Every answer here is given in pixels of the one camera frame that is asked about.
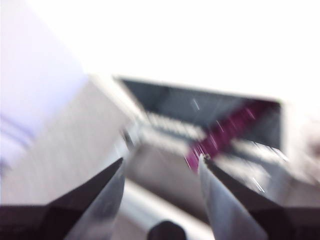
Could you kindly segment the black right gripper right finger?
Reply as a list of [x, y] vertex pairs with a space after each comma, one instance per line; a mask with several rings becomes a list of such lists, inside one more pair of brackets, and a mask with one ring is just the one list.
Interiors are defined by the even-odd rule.
[[198, 175], [217, 240], [294, 239], [294, 227], [283, 207], [229, 176], [206, 155], [199, 158]]

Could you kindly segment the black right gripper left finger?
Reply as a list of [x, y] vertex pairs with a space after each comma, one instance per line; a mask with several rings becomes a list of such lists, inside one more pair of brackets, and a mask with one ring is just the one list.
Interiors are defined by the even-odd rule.
[[40, 225], [40, 240], [109, 240], [124, 193], [119, 158], [87, 182], [55, 199]]

